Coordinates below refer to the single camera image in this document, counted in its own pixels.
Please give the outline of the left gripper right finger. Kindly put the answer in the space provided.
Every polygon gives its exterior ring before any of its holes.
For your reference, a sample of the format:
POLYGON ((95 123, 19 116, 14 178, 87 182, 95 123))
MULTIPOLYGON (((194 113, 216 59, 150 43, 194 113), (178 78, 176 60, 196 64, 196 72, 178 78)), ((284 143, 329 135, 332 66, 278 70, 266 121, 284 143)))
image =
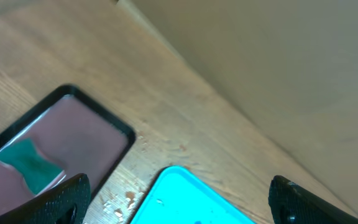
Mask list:
POLYGON ((275 224, 358 224, 358 218, 280 175, 270 183, 268 204, 275 224))

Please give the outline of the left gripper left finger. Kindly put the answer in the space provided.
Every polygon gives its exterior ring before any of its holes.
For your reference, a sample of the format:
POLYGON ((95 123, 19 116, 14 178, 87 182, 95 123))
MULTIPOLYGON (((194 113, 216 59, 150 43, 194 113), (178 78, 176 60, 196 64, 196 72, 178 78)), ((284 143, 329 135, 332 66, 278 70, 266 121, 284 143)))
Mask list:
POLYGON ((82 224, 90 201, 88 176, 77 174, 0 215, 0 224, 82 224))

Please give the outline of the green and pink sponge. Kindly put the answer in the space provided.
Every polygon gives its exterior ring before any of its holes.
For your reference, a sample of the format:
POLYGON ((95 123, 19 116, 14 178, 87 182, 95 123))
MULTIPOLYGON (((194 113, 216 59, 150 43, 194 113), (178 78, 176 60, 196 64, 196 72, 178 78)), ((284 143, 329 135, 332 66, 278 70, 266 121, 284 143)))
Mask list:
POLYGON ((0 151, 0 163, 20 173, 34 195, 56 186, 66 177, 64 169, 43 156, 31 139, 5 147, 0 151))

